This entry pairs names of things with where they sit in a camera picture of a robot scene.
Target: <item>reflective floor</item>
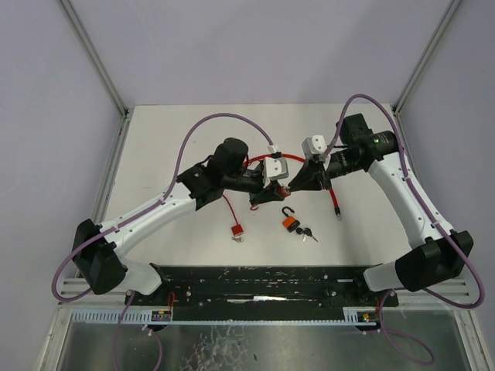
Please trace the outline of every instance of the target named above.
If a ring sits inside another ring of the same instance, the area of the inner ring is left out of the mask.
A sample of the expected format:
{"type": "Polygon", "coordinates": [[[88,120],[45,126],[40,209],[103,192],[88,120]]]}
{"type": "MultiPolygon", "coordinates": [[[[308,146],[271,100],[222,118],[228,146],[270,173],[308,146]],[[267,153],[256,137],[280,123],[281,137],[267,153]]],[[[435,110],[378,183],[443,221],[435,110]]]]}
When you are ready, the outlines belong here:
{"type": "MultiPolygon", "coordinates": [[[[164,347],[160,370],[468,370],[456,320],[446,311],[385,314],[387,327],[419,337],[436,363],[424,368],[402,358],[383,335],[330,326],[174,326],[159,332],[164,347]]],[[[59,370],[114,369],[113,325],[72,324],[59,370]]],[[[428,358],[419,345],[397,339],[410,355],[428,358]]],[[[118,365],[152,370],[158,346],[138,326],[121,327],[118,365]]]]}

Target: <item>bunch of keys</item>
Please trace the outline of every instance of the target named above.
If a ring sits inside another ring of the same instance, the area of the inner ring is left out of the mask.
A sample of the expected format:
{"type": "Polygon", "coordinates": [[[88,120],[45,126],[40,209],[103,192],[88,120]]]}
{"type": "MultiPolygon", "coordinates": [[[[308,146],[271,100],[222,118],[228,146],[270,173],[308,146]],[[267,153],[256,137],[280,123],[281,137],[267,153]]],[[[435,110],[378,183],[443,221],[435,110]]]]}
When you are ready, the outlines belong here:
{"type": "Polygon", "coordinates": [[[306,238],[307,237],[311,237],[314,239],[314,241],[318,242],[318,240],[312,235],[312,231],[310,228],[306,227],[306,228],[296,228],[295,229],[295,232],[297,234],[302,234],[302,242],[306,241],[306,238]]]}

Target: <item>white table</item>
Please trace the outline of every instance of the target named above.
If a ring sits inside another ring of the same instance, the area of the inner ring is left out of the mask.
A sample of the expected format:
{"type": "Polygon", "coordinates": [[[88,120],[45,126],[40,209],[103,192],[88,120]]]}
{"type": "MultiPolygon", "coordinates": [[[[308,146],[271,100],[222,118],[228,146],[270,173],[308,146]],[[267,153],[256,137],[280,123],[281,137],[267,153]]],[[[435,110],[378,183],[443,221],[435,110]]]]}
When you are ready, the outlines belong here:
{"type": "MultiPolygon", "coordinates": [[[[163,190],[171,181],[179,146],[200,118],[217,112],[244,115],[260,124],[282,152],[302,156],[302,141],[333,136],[341,104],[256,104],[221,106],[139,106],[132,115],[107,218],[116,217],[163,190]]],[[[348,114],[363,113],[374,132],[390,130],[383,114],[370,104],[352,104],[348,114]]],[[[250,157],[267,153],[266,140],[251,126],[232,118],[208,121],[186,147],[181,172],[212,154],[227,137],[242,139],[250,157]]],[[[290,178],[300,163],[288,160],[290,178]]],[[[358,265],[379,264],[409,251],[403,227],[371,177],[358,172],[335,179],[343,220],[333,212],[328,192],[296,192],[283,203],[249,210],[248,195],[226,191],[244,231],[232,241],[234,225],[227,204],[218,200],[183,217],[142,241],[129,257],[161,265],[358,265]],[[291,206],[316,243],[281,225],[283,206],[291,206]]]]}

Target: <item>wall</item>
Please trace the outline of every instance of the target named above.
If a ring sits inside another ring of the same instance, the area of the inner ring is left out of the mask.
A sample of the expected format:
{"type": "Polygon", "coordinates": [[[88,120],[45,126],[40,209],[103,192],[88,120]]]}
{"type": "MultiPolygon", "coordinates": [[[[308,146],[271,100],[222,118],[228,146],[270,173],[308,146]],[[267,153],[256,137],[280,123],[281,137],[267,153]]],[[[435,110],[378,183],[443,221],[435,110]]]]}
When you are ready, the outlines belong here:
{"type": "Polygon", "coordinates": [[[462,5],[402,114],[423,186],[452,224],[475,239],[472,260],[486,285],[486,302],[476,314],[492,356],[494,18],[493,1],[462,5]]]}
{"type": "Polygon", "coordinates": [[[90,216],[119,117],[53,0],[0,5],[1,368],[45,340],[50,282],[90,216]]]}
{"type": "Polygon", "coordinates": [[[126,104],[397,99],[449,0],[73,0],[126,104]]]}

